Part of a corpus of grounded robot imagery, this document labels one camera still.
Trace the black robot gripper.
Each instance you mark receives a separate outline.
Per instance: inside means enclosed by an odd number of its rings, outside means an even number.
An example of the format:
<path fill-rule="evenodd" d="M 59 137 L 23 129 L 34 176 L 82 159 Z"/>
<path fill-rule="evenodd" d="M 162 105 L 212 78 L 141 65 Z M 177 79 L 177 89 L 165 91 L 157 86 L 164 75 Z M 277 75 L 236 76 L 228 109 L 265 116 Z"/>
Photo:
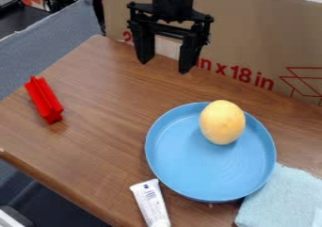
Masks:
<path fill-rule="evenodd" d="M 139 62 L 146 64 L 156 56 L 156 35 L 184 38 L 180 73 L 188 73 L 197 64 L 205 39 L 210 35 L 213 16 L 194 9 L 194 0 L 151 0 L 151 3 L 131 1 L 127 8 L 127 23 Z"/>

